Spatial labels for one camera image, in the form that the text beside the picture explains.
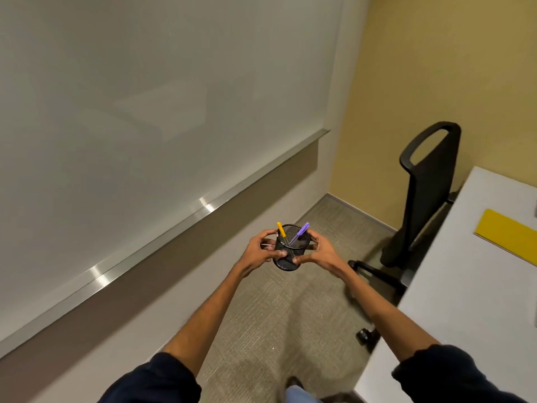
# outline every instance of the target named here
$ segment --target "whiteboard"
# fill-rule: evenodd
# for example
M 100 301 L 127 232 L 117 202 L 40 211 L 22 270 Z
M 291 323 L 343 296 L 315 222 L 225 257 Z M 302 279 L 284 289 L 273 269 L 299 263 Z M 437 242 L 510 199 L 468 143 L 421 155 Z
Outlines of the whiteboard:
M 0 0 L 0 342 L 315 135 L 342 5 Z

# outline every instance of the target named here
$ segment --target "person's left arm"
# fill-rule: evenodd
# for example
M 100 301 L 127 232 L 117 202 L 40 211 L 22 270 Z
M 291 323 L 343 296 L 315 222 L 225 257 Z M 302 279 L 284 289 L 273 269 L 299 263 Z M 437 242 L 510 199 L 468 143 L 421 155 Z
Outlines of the person's left arm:
M 276 230 L 264 230 L 252 237 L 222 284 L 171 339 L 164 352 L 157 353 L 148 363 L 116 381 L 99 403 L 199 401 L 201 388 L 196 376 L 239 283 L 264 262 L 286 256 L 285 251 L 274 250 L 274 240 L 266 239 L 274 233 Z

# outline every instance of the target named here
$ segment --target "rolled-up sleeve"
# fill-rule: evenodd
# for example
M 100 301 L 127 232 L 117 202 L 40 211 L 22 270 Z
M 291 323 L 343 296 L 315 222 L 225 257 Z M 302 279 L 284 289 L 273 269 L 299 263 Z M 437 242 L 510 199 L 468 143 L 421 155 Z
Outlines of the rolled-up sleeve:
M 197 403 L 201 387 L 192 372 L 168 353 L 157 353 L 117 380 L 99 403 Z
M 414 403 L 524 403 L 502 392 L 477 369 L 474 360 L 453 345 L 432 345 L 400 363 L 392 376 Z

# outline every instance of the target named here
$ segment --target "jeans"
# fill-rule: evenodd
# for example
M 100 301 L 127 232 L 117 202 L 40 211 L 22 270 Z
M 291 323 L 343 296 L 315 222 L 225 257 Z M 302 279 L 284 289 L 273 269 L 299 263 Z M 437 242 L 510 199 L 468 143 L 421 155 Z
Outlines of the jeans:
M 286 403 L 321 403 L 300 386 L 289 386 L 285 391 Z

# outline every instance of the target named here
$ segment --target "yellow notebook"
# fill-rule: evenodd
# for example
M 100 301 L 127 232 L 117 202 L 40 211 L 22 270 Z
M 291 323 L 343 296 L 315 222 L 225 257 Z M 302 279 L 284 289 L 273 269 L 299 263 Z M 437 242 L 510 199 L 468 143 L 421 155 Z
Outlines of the yellow notebook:
M 537 266 L 537 230 L 487 209 L 474 233 Z

